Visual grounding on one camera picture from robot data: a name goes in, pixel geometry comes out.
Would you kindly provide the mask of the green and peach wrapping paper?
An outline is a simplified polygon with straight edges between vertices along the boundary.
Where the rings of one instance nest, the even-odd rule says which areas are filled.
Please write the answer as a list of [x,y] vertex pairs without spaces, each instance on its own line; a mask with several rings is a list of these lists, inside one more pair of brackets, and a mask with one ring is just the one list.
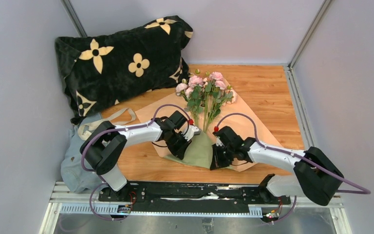
[[[234,95],[235,102],[232,104],[226,104],[221,107],[221,113],[213,120],[209,125],[206,133],[201,133],[199,136],[195,136],[192,143],[186,150],[185,157],[178,159],[173,156],[167,148],[155,146],[155,150],[159,157],[172,160],[178,163],[182,163],[190,166],[198,166],[203,168],[210,168],[212,161],[212,145],[215,143],[216,138],[212,134],[214,127],[224,116],[231,113],[242,113],[250,117],[256,124],[257,136],[260,141],[266,144],[281,146],[279,141],[273,136],[273,134],[267,129],[262,121],[256,116],[251,110],[248,104],[240,97],[239,94]],[[187,102],[175,93],[172,93],[150,105],[147,105],[135,113],[140,122],[146,122],[153,117],[156,109],[162,105],[174,104],[181,108],[187,107]],[[240,135],[243,139],[254,136],[254,127],[252,123],[245,117],[234,115],[226,118],[222,121],[220,127],[229,126],[234,132]]]

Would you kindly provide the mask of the pink fake flower stem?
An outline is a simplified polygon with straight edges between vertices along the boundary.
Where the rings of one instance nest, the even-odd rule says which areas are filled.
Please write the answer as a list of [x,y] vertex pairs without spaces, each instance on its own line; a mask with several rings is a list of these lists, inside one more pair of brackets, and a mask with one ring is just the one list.
[[209,124],[207,123],[207,114],[208,114],[208,106],[210,102],[209,91],[211,89],[211,85],[209,84],[209,72],[206,73],[207,77],[202,78],[198,75],[191,74],[188,80],[189,85],[200,85],[201,86],[201,95],[203,98],[202,106],[204,110],[200,113],[202,115],[202,127],[200,127],[204,132],[208,130]]
[[189,85],[186,79],[182,79],[182,82],[176,86],[175,93],[186,101],[190,116],[194,123],[199,126],[200,113],[204,110],[201,86],[196,84]]
[[222,73],[212,72],[208,78],[211,89],[209,91],[210,102],[207,109],[207,123],[210,124],[220,115],[223,106],[236,101],[237,93],[231,85],[226,84]]

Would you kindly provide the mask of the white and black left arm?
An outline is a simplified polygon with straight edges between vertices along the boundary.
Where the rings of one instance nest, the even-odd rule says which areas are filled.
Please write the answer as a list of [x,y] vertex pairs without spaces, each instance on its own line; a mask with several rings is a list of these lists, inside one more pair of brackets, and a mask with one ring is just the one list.
[[117,165],[122,151],[129,146],[164,141],[172,155],[183,159],[194,136],[200,134],[179,111],[169,117],[153,117],[150,121],[129,126],[102,122],[80,148],[83,162],[87,162],[111,188],[117,201],[125,201],[130,195],[127,179]]

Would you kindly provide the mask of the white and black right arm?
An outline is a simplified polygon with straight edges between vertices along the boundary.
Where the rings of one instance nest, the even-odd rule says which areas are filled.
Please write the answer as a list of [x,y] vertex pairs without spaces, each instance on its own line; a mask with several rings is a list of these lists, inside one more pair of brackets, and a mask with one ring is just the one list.
[[213,155],[221,167],[233,160],[263,163],[291,172],[291,175],[268,175],[261,183],[259,198],[272,203],[279,196],[304,196],[313,203],[327,206],[344,175],[322,150],[291,150],[266,144],[254,137],[242,139],[232,128],[214,128],[216,143]]

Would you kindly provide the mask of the light blue cloth bag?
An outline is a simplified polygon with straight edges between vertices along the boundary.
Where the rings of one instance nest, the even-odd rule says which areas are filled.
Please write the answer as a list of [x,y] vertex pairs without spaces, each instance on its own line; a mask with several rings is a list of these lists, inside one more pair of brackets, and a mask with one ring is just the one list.
[[74,193],[93,190],[102,183],[96,174],[82,169],[80,148],[85,141],[79,137],[77,131],[78,126],[69,130],[69,147],[60,169],[64,183]]

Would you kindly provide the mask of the black floral pillow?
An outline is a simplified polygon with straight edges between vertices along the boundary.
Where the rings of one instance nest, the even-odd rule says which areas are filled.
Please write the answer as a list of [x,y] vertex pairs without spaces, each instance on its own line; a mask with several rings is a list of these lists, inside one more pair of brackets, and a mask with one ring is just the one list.
[[114,105],[189,78],[182,50],[193,28],[179,16],[96,37],[58,37],[56,61],[63,93],[78,125]]

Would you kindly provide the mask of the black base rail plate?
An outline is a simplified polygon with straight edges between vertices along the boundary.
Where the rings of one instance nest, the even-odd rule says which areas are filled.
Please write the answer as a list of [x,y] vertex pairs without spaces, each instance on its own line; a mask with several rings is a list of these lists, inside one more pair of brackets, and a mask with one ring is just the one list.
[[118,192],[103,188],[100,202],[130,202],[135,212],[182,214],[253,214],[250,205],[289,205],[287,196],[271,195],[257,185],[130,181]]

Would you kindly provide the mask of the aluminium frame rail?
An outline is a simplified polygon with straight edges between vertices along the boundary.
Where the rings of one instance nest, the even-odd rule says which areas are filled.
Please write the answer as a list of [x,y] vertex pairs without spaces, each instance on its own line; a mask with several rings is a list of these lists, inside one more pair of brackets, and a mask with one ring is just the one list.
[[41,234],[350,234],[344,206],[259,185],[132,181],[73,193],[57,182]]

